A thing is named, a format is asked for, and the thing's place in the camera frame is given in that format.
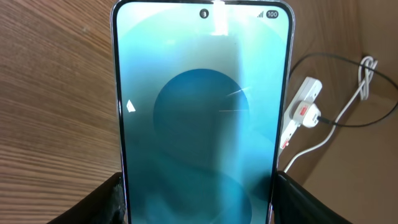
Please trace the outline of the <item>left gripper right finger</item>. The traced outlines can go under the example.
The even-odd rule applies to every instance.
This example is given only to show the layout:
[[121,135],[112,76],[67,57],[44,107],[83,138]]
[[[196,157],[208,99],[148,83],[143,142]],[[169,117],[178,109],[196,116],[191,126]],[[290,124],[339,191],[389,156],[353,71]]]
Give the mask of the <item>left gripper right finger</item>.
[[283,171],[275,175],[272,206],[275,224],[351,224]]

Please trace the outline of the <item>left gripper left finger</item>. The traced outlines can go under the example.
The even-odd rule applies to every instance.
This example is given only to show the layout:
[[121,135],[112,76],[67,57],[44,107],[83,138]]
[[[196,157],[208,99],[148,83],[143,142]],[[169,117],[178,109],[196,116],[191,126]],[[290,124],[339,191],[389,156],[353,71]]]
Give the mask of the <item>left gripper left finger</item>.
[[49,224],[126,224],[122,173],[112,175]]

